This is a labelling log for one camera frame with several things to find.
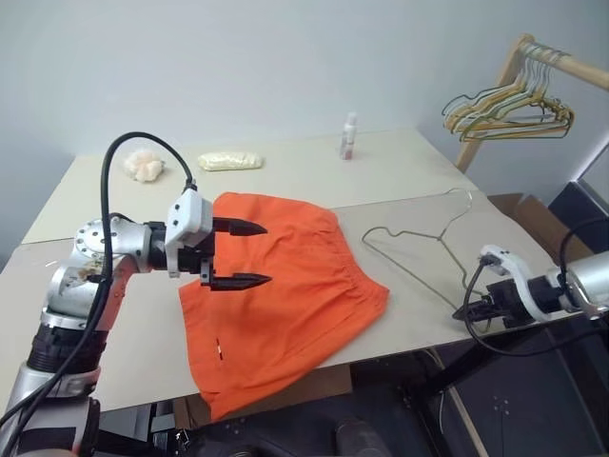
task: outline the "orange shorts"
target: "orange shorts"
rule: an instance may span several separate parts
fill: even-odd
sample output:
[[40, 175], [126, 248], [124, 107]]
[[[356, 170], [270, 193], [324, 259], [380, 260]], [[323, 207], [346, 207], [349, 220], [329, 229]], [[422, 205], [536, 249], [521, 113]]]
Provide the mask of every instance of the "orange shorts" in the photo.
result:
[[327, 209], [225, 193], [214, 214], [268, 230], [218, 233], [217, 274], [273, 278], [242, 291], [211, 292], [198, 280], [180, 288], [190, 371], [218, 420], [317, 367], [383, 313], [389, 291], [360, 270]]

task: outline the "black cable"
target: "black cable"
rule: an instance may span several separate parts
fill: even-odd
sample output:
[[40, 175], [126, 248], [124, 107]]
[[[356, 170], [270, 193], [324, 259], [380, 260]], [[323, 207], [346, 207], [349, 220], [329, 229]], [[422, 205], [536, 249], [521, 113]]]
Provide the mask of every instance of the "black cable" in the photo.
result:
[[[93, 332], [97, 328], [99, 321], [104, 314], [104, 310], [106, 308], [106, 301], [108, 299], [110, 286], [112, 282], [112, 236], [110, 229], [110, 213], [109, 213], [109, 192], [108, 192], [108, 181], [109, 181], [109, 170], [110, 164], [112, 162], [112, 158], [116, 150], [127, 140], [131, 138], [146, 138], [154, 143], [161, 145], [168, 152], [173, 155], [176, 160], [180, 163], [182, 168], [184, 169], [184, 173], [187, 176], [185, 190], [186, 189], [194, 189], [197, 187], [194, 185], [192, 173], [190, 172], [190, 168], [188, 167], [185, 160], [182, 156], [175, 150], [172, 146], [166, 143], [161, 138], [154, 136], [150, 133], [145, 133], [142, 131], [132, 131], [129, 133], [125, 133], [119, 136], [116, 140], [114, 140], [108, 150], [106, 151], [106, 155], [104, 156], [104, 162], [102, 164], [102, 176], [100, 182], [100, 194], [101, 194], [101, 210], [102, 210], [102, 232], [104, 234], [104, 239], [107, 241], [104, 243], [104, 263], [102, 265], [102, 274], [99, 281], [99, 286], [95, 291], [95, 296], [91, 303], [91, 309], [89, 311], [88, 316], [88, 324], [83, 332], [81, 339], [78, 341], [78, 344], [74, 347], [72, 352], [66, 358], [64, 363], [57, 369], [55, 374], [46, 381], [41, 387], [35, 390], [28, 397], [21, 400], [18, 404], [12, 407], [7, 413], [0, 419], [0, 427], [8, 421], [8, 419], [14, 415], [20, 408], [28, 405], [27, 409], [23, 411], [17, 426], [12, 432], [9, 441], [7, 443], [7, 447], [2, 452], [2, 457], [10, 457], [12, 453], [12, 449], [17, 443], [19, 436], [23, 432], [24, 428], [28, 424], [29, 419], [34, 414], [35, 410], [40, 406], [40, 404], [47, 398], [49, 393], [55, 387], [57, 382], [66, 374], [66, 371], [69, 368], [69, 365], [74, 360], [78, 352], [83, 348], [83, 346], [88, 342], [88, 339], [93, 335]], [[126, 216], [120, 213], [113, 213], [118, 217], [122, 217], [123, 219], [128, 219]]]
[[480, 264], [478, 265], [478, 268], [476, 268], [476, 271], [474, 272], [474, 274], [472, 276], [471, 281], [467, 285], [467, 290], [465, 291], [465, 297], [463, 297], [463, 313], [464, 313], [463, 321], [465, 322], [465, 327], [467, 328], [467, 331], [472, 336], [472, 338], [479, 345], [487, 348], [488, 350], [491, 350], [499, 355], [507, 355], [509, 357], [531, 357], [534, 355], [543, 354], [545, 352], [550, 352], [550, 351], [558, 349], [558, 348], [562, 348], [563, 346], [570, 345], [571, 343], [575, 343], [576, 341], [586, 338], [588, 336], [597, 335], [597, 334], [605, 331], [605, 329], [603, 329], [603, 328], [595, 328], [593, 330], [584, 331], [571, 338], [567, 338], [566, 340], [556, 343], [556, 344], [550, 346], [549, 348], [531, 350], [528, 352], [515, 352], [515, 351], [511, 351], [511, 350], [503, 350], [503, 349], [495, 348], [495, 347], [489, 345], [476, 333], [476, 331], [474, 330], [474, 327], [472, 326], [472, 323], [470, 321], [470, 317], [469, 317], [469, 299], [471, 297], [472, 290], [474, 289], [474, 286], [476, 285], [476, 282], [478, 281], [478, 278], [480, 277], [480, 274], [482, 273], [482, 270], [484, 269], [484, 267], [486, 267], [486, 265], [487, 265], [487, 262], [482, 258]]
[[560, 242], [559, 282], [560, 282], [560, 286], [562, 287], [562, 291], [564, 292], [564, 295], [567, 297], [569, 302], [571, 302], [571, 306], [574, 308], [579, 308], [580, 306], [578, 305], [575, 298], [573, 297], [573, 294], [571, 293], [571, 289], [567, 286], [567, 282], [566, 282], [566, 279], [567, 279], [567, 261], [566, 261], [567, 246], [569, 245], [569, 241], [571, 241], [571, 238], [573, 238], [578, 233], [578, 231], [580, 231], [581, 229], [585, 229], [586, 227], [595, 226], [596, 224], [600, 224], [600, 223], [609, 224], [609, 218], [608, 217], [599, 217], [596, 219], [590, 219], [588, 221], [582, 222], [581, 224], [577, 224], [575, 227], [571, 228], [567, 232], [566, 235], [564, 235], [564, 238], [562, 238], [562, 241]]

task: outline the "cardboard box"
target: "cardboard box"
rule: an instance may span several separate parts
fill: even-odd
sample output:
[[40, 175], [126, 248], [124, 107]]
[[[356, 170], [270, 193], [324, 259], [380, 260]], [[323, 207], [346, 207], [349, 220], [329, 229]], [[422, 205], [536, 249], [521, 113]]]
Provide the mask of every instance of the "cardboard box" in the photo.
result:
[[[349, 365], [317, 368], [303, 378], [256, 403], [228, 414], [225, 419], [247, 416], [257, 412], [298, 405], [325, 397], [351, 393], [351, 371]], [[173, 401], [175, 427], [188, 430], [210, 424], [209, 406], [199, 394], [176, 398]]]
[[[556, 264], [559, 263], [560, 243], [569, 228], [539, 199], [532, 195], [522, 198], [521, 193], [507, 193], [491, 195], [488, 200], [503, 214], [514, 219], [550, 254]], [[592, 254], [592, 250], [574, 236], [567, 245], [566, 260], [571, 262]]]

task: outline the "small bottle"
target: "small bottle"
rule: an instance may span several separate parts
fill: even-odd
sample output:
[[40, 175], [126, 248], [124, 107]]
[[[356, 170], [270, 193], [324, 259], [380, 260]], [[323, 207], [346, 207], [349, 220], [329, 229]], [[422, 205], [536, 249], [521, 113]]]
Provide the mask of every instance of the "small bottle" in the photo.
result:
[[351, 160], [353, 157], [353, 146], [355, 144], [355, 131], [357, 129], [358, 114], [349, 112], [343, 127], [343, 137], [341, 138], [341, 149], [339, 153], [343, 160]]

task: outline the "wooden rack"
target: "wooden rack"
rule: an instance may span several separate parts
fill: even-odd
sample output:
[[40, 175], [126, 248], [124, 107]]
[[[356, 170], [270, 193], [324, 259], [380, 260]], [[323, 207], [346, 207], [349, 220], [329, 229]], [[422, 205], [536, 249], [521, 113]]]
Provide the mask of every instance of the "wooden rack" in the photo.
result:
[[[507, 60], [503, 66], [503, 70], [501, 71], [500, 77], [497, 81], [497, 86], [505, 86], [511, 84], [516, 79], [519, 71], [521, 70], [523, 59], [523, 48], [527, 43], [535, 43], [535, 37], [528, 33], [522, 35], [514, 46], [510, 50]], [[609, 91], [609, 71], [597, 69], [596, 67], [592, 67], [591, 65], [584, 64], [576, 59], [574, 59], [570, 55], [562, 56], [556, 62], [550, 62], [547, 57], [543, 55], [529, 55], [529, 58], [538, 60], [543, 62], [557, 70], [564, 71], [576, 78], [579, 78], [586, 83], [590, 83], [598, 88], [608, 90]], [[457, 162], [455, 166], [465, 173], [469, 168], [469, 165], [476, 157], [476, 153], [482, 141], [471, 141], [467, 143], [463, 143], [461, 147], [461, 152], [459, 157], [457, 158]]]

